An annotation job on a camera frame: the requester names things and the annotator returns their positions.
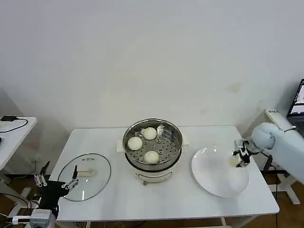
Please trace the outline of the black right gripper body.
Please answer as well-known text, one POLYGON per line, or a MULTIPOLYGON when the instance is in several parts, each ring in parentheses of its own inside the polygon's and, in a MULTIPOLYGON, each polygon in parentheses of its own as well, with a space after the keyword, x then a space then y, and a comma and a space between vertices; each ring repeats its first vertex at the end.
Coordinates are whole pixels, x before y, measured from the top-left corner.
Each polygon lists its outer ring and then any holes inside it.
POLYGON ((251 156, 251 151, 249 150, 249 142, 239 143, 239 156, 241 159, 249 159, 251 156))

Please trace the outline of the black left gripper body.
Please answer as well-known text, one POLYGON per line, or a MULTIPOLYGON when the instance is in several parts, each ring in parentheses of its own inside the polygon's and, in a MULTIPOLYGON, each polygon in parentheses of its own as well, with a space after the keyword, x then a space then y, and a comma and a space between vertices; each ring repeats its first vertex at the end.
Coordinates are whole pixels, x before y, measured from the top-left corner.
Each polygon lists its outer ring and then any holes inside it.
POLYGON ((40 209, 57 210, 58 202, 61 197, 66 196, 66 189, 62 187, 65 182, 50 180, 47 186, 41 189, 40 209))

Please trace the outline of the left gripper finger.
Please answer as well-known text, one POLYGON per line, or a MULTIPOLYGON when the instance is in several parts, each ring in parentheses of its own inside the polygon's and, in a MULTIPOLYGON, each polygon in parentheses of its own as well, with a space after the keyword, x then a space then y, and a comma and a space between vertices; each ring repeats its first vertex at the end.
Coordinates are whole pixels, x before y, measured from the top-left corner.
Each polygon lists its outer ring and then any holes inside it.
POLYGON ((61 188, 66 190, 72 190, 76 185, 78 185, 79 179, 77 178, 78 171, 77 171, 77 165, 74 168, 72 180, 69 183, 65 183, 61 186, 61 188))
POLYGON ((46 163, 46 165, 42 167, 42 169, 40 170, 40 172, 38 174, 34 175, 34 181, 35 181, 35 184, 37 187, 46 187, 47 186, 45 174, 46 174, 46 170, 47 170, 49 164, 50 164, 50 161, 48 161, 46 163))

